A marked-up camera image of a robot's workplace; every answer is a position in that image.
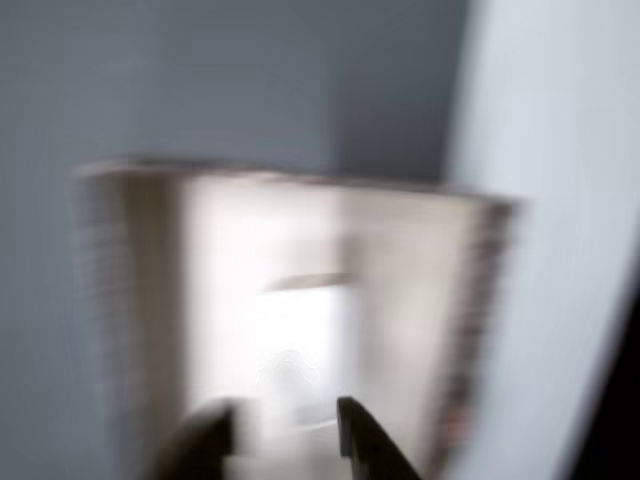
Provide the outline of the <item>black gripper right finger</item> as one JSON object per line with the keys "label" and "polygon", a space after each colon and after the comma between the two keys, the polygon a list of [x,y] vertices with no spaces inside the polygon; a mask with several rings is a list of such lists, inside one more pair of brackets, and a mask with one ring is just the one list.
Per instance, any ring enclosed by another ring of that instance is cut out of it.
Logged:
{"label": "black gripper right finger", "polygon": [[337,399],[340,455],[353,479],[418,480],[420,476],[376,418],[356,399]]}

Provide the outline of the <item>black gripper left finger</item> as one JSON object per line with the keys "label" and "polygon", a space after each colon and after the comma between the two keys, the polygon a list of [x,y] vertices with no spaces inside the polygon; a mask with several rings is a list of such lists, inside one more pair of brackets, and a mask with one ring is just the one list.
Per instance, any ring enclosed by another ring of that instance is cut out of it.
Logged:
{"label": "black gripper left finger", "polygon": [[152,478],[229,479],[227,461],[240,448],[241,400],[228,398],[190,416],[156,455]]}

